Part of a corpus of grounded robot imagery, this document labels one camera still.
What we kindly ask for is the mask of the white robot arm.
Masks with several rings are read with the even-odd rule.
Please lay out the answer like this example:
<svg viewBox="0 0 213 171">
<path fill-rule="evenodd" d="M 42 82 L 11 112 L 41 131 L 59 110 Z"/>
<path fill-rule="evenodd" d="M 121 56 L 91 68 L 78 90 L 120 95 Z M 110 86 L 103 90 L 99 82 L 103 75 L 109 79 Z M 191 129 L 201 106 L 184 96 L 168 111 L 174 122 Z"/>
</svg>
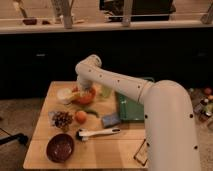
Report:
<svg viewBox="0 0 213 171">
<path fill-rule="evenodd" d="M 75 71 L 80 89 L 94 82 L 144 105 L 149 171 L 201 171 L 199 145 L 190 96 L 180 84 L 151 82 L 101 68 L 101 59 L 90 55 Z"/>
</svg>

